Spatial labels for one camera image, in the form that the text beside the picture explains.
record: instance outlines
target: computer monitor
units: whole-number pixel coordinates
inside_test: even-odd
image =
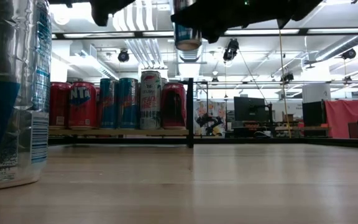
[[[265,100],[234,97],[234,118],[236,121],[267,121]]]

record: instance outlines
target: can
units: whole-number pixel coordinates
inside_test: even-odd
[[[119,127],[135,129],[138,127],[138,81],[135,78],[120,78],[119,80]]]
[[[171,13],[175,14],[182,9],[191,6],[196,0],[172,0]],[[184,62],[196,62],[203,53],[202,33],[198,29],[184,27],[176,23],[173,24],[175,34],[175,46],[178,55]]]
[[[140,80],[140,128],[160,129],[161,74],[157,71],[144,71]]]
[[[96,127],[96,89],[89,82],[74,82],[70,93],[71,129]]]
[[[102,119],[102,107],[100,103],[100,87],[95,87],[96,90],[96,127],[100,128]]]
[[[49,129],[68,128],[70,88],[69,83],[51,82]]]
[[[181,83],[167,83],[162,90],[162,127],[186,128],[186,91]]]
[[[101,125],[100,128],[117,128],[118,116],[118,82],[110,78],[100,80]]]
[[[46,0],[0,1],[0,188],[38,181],[47,163],[48,11]]]

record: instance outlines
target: blue can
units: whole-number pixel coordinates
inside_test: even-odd
[[[100,128],[116,129],[118,116],[118,82],[110,78],[100,80]]]
[[[119,80],[119,127],[135,129],[139,125],[139,86],[135,78]]]

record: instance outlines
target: desk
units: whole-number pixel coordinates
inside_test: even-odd
[[[306,144],[55,146],[0,190],[9,224],[358,223],[358,149]]]
[[[290,127],[291,131],[295,132],[295,138],[300,138],[301,131],[326,131],[326,135],[328,136],[328,132],[331,128],[330,127],[321,127],[321,126],[307,126],[307,127]],[[288,128],[285,126],[276,127],[276,131],[288,131]]]

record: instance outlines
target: red partition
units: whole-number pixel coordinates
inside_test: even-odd
[[[348,123],[358,120],[358,100],[325,101],[327,123],[333,138],[349,138]]]

